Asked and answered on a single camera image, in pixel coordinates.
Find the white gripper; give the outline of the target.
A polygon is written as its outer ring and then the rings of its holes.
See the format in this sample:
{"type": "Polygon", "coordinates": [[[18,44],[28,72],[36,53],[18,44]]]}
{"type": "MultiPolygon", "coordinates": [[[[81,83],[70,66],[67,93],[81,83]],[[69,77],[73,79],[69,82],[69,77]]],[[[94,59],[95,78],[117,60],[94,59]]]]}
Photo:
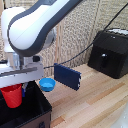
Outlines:
{"type": "Polygon", "coordinates": [[[42,57],[10,56],[0,61],[0,88],[22,84],[22,97],[25,97],[29,81],[41,79],[44,76],[42,57]]]}

